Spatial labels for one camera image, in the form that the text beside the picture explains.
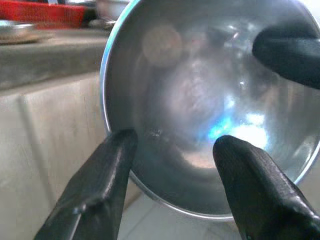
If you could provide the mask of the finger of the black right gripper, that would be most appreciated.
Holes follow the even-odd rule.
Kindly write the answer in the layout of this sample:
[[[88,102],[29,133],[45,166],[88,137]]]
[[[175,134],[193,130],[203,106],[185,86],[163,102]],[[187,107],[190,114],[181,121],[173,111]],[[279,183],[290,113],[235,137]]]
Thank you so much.
[[[252,44],[253,56],[281,77],[320,88],[320,34],[301,21],[287,21],[260,31]]]

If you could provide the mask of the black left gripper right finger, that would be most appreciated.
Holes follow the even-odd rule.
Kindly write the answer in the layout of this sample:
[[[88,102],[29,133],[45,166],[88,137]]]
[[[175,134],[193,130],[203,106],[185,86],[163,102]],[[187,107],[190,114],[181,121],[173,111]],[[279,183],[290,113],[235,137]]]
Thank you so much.
[[[243,240],[320,238],[320,216],[267,152],[223,135],[212,154]]]

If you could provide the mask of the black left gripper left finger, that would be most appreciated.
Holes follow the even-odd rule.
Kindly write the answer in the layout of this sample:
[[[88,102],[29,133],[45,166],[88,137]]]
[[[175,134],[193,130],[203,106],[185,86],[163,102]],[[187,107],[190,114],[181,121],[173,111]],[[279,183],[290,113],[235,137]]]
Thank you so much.
[[[36,240],[116,240],[138,136],[111,133],[72,176]]]

